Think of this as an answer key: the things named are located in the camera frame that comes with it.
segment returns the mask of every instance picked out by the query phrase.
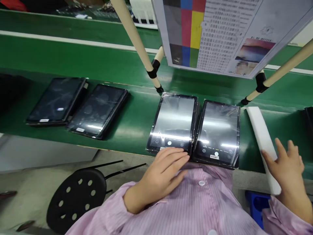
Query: hand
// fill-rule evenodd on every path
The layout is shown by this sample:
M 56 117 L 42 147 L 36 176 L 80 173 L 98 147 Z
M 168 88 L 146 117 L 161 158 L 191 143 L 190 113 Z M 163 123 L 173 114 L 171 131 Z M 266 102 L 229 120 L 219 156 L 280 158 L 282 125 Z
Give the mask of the hand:
M 304 165 L 299 155 L 298 146 L 288 141 L 288 152 L 278 138 L 275 139 L 278 151 L 278 159 L 274 161 L 264 150 L 261 153 L 269 171 L 277 180 L 284 192 L 305 192 L 302 173 Z
M 261 150 L 270 173 L 281 187 L 281 194 L 277 199 L 281 201 L 295 215 L 313 225 L 312 203 L 306 194 L 302 173 L 304 164 L 299 155 L 298 146 L 288 141 L 288 151 L 278 138 L 275 139 L 278 159 L 275 161 L 267 152 Z
M 171 193 L 183 180 L 187 170 L 179 169 L 189 160 L 184 149 L 165 148 L 157 155 L 142 179 L 124 195 L 127 210 L 138 214 L 144 207 Z

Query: blue container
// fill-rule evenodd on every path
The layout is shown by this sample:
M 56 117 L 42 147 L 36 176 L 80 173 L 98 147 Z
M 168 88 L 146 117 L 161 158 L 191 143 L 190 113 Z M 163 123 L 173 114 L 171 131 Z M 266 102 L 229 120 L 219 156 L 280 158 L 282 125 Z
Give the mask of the blue container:
M 271 198 L 270 195 L 246 190 L 245 196 L 250 205 L 251 217 L 262 229 L 264 229 L 262 210 L 270 207 L 268 204 L 268 200 Z

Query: yellow color block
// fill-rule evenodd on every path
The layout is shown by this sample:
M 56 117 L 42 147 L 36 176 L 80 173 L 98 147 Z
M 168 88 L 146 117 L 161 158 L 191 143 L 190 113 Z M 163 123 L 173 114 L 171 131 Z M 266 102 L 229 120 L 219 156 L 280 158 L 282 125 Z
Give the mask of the yellow color block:
M 198 11 L 192 11 L 191 17 L 191 39 L 190 39 L 190 47 L 199 49 L 200 48 L 200 40 L 201 40 L 201 32 L 202 27 L 201 23 L 203 21 L 204 13 Z

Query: pink striped shirt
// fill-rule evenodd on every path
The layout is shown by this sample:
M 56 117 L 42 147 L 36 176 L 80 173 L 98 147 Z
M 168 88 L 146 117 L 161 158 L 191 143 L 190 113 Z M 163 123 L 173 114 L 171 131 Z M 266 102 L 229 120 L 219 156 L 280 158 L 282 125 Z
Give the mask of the pink striped shirt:
M 273 235 L 313 234 L 312 225 L 293 214 L 275 197 L 269 201 L 270 208 L 263 210 L 263 231 L 234 197 L 231 171 L 212 166 L 186 166 L 192 169 L 181 184 L 141 213 L 131 214 L 124 205 L 123 195 L 135 185 L 135 182 L 129 182 L 102 206 L 84 214 L 67 235 L 251 235 L 266 234 L 265 231 Z

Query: screen bezel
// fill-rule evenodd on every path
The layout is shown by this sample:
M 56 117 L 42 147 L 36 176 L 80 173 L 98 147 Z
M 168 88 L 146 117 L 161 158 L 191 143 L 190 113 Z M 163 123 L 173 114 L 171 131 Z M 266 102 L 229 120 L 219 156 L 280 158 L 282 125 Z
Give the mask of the screen bezel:
M 77 90 L 75 91 L 75 93 L 74 93 L 74 95 L 73 95 L 73 98 L 72 98 L 71 101 L 70 101 L 70 105 L 69 105 L 68 109 L 66 110 L 66 112 L 64 112 L 64 115 L 62 116 L 62 118 L 60 118 L 60 119 L 49 119 L 49 121 L 47 121 L 47 122 L 40 122 L 40 120 L 41 120 L 42 118 L 41 118 L 41 119 L 36 119 L 36 120 L 34 120 L 34 119 L 29 119 L 30 114 L 31 114 L 33 111 L 36 110 L 37 105 L 40 103 L 40 101 L 41 101 L 41 100 L 43 99 L 43 97 L 46 95 L 46 92 L 48 91 L 48 89 L 49 89 L 50 85 L 52 84 L 52 82 L 53 82 L 54 80 L 63 80 L 63 79 L 75 79 L 75 80 L 79 80 L 81 84 L 79 85 L 79 87 L 78 87 Z M 70 113 L 70 111 L 71 111 L 71 109 L 72 109 L 72 107 L 73 107 L 73 105 L 74 105 L 74 102 L 75 102 L 75 100 L 77 99 L 77 97 L 79 96 L 79 93 L 80 93 L 80 91 L 83 89 L 85 83 L 86 83 L 86 78 L 78 78 L 78 77 L 77 77 L 77 78 L 76 78 L 76 77 L 71 77 L 71 78 L 53 78 L 53 79 L 51 80 L 51 82 L 49 83 L 48 87 L 45 89 L 45 91 L 44 91 L 43 94 L 41 95 L 41 97 L 40 97 L 40 99 L 38 100 L 38 102 L 36 103 L 36 105 L 34 106 L 34 108 L 32 109 L 32 111 L 30 112 L 30 114 L 28 115 L 28 117 L 27 117 L 27 119 L 26 119 L 26 124 L 42 124 L 42 125 L 44 125 L 44 124 L 51 124 L 51 123 L 64 123 L 64 122 L 66 122 L 66 119 L 67 119 L 67 117 L 68 117 L 68 115 L 69 115 L 69 113 Z
M 165 95 L 163 95 L 160 99 L 157 111 L 156 111 L 156 115 L 153 121 L 153 125 L 152 125 L 152 129 L 149 135 L 149 139 L 148 139 L 148 143 L 147 143 L 147 150 L 149 151 L 153 151 L 153 152 L 159 152 L 160 151 L 160 147 L 155 147 L 155 146 L 151 146 L 151 140 L 152 140 L 152 133 L 154 133 L 154 129 L 157 123 L 157 118 L 159 116 L 159 112 L 162 106 L 162 102 L 163 102 L 163 98 L 165 96 L 173 96 L 173 97 L 178 97 L 178 98 L 183 98 L 183 99 L 190 99 L 190 100 L 194 100 L 194 105 L 193 105 L 193 112 L 192 112 L 192 119 L 191 119 L 191 125 L 190 125 L 190 141 L 188 142 L 188 148 L 187 151 L 191 152 L 192 149 L 192 137 L 193 137 L 193 133 L 194 133 L 194 124 L 196 122 L 196 113 L 197 113 L 197 102 L 198 102 L 198 98 L 196 96 L 188 96 L 188 95 L 179 95 L 179 94 L 172 94 L 172 93 L 166 93 Z
M 108 115 L 107 119 L 103 122 L 102 131 L 99 132 L 98 135 L 95 135 L 94 133 L 86 132 L 86 131 L 79 132 L 79 131 L 76 130 L 78 127 L 75 127 L 75 128 L 69 128 L 68 127 L 72 120 L 70 120 L 69 123 L 65 126 L 66 130 L 68 130 L 70 132 L 73 132 L 73 133 L 76 133 L 76 134 L 84 135 L 84 136 L 87 136 L 87 137 L 92 137 L 92 138 L 95 138 L 95 139 L 101 139 L 102 138 L 102 135 L 103 135 L 104 131 L 106 131 L 106 129 L 108 128 L 108 125 L 110 124 L 111 120 L 114 118 L 115 114 L 117 113 L 118 109 L 120 108 L 120 106 L 122 105 L 123 101 L 125 100 L 125 98 L 126 98 L 126 96 L 128 94 L 128 91 L 126 89 L 119 88 L 119 87 L 114 87 L 114 86 L 109 86 L 109 85 L 105 85 L 105 84 L 97 84 L 96 87 L 94 88 L 94 90 L 92 91 L 92 93 L 90 94 L 90 96 L 84 101 L 84 103 L 79 107 L 79 109 L 73 115 L 72 119 L 74 119 L 75 115 L 79 112 L 79 110 L 88 102 L 88 100 L 90 99 L 91 95 L 95 92 L 95 90 L 99 86 L 108 87 L 108 88 L 111 88 L 111 89 L 114 89 L 114 90 L 121 90 L 121 91 L 123 91 L 123 93 L 120 96 L 120 99 L 117 101 L 116 106 L 112 109 L 112 111 Z
M 236 155 L 237 160 L 236 160 L 235 164 L 233 164 L 233 165 L 230 165 L 228 162 L 225 162 L 225 161 L 222 161 L 222 160 L 216 160 L 216 159 L 210 159 L 208 161 L 208 160 L 206 160 L 208 158 L 207 155 L 203 154 L 202 151 L 199 151 L 199 141 L 198 141 L 198 138 L 200 138 L 201 133 L 202 133 L 203 120 L 204 120 L 204 115 L 205 115 L 205 111 L 206 111 L 208 103 L 228 106 L 228 107 L 236 108 L 238 110 L 237 130 L 239 130 L 239 135 L 237 135 L 236 142 L 237 142 L 239 148 L 237 148 L 235 153 L 234 153 Z M 216 165 L 216 166 L 221 166 L 222 165 L 222 166 L 224 166 L 226 168 L 235 169 L 239 165 L 239 149 L 240 149 L 240 108 L 238 106 L 236 106 L 236 105 L 221 103 L 221 102 L 217 102 L 217 101 L 205 100 L 204 103 L 203 103 L 202 115 L 201 115 L 201 119 L 200 119 L 200 122 L 199 122 L 199 129 L 198 129 L 198 135 L 197 135 L 196 144 L 195 144 L 194 151 L 193 151 L 193 158 L 196 160 L 196 162 L 199 162 L 199 163 Z

